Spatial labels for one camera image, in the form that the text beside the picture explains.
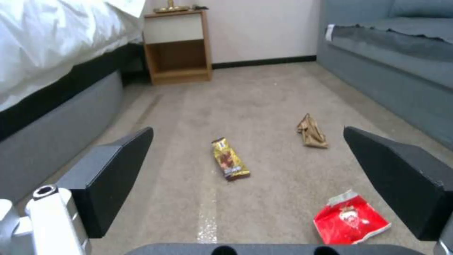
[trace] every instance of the nightstand drawer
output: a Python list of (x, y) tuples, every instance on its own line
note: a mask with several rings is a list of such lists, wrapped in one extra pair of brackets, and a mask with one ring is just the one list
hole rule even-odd
[(201, 15), (189, 14), (146, 19), (144, 35), (147, 44), (203, 39)]

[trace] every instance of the open shelf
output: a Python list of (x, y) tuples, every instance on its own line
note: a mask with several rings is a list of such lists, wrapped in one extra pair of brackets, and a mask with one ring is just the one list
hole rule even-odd
[(156, 84), (207, 80), (209, 80), (209, 76), (206, 67), (172, 69), (154, 73), (154, 82)]
[(147, 44), (154, 84), (210, 80), (202, 39)]

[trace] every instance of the red chip bag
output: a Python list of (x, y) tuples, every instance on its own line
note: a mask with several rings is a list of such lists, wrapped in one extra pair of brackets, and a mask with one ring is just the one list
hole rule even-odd
[(313, 222), (324, 243), (331, 245), (357, 244), (391, 226), (352, 190), (329, 199)]

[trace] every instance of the brown paper bag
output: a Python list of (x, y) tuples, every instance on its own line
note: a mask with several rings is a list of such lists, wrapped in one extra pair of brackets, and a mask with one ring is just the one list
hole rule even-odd
[(299, 125), (297, 125), (297, 132), (302, 134), (305, 146), (318, 148), (329, 147), (326, 136), (318, 128), (318, 124), (309, 113), (307, 113)]

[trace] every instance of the candy wrapper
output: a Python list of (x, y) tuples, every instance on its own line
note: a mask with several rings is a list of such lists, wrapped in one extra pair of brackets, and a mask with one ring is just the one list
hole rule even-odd
[(310, 116), (309, 113), (297, 125), (297, 132), (302, 134), (305, 146), (328, 148), (326, 136), (321, 132), (318, 123)]
[(233, 181), (250, 176), (250, 171), (242, 163), (225, 138), (222, 137), (213, 141), (212, 147), (214, 147), (214, 157), (227, 180)]
[(352, 245), (389, 229), (387, 222), (352, 190), (329, 199), (314, 224), (325, 244)]

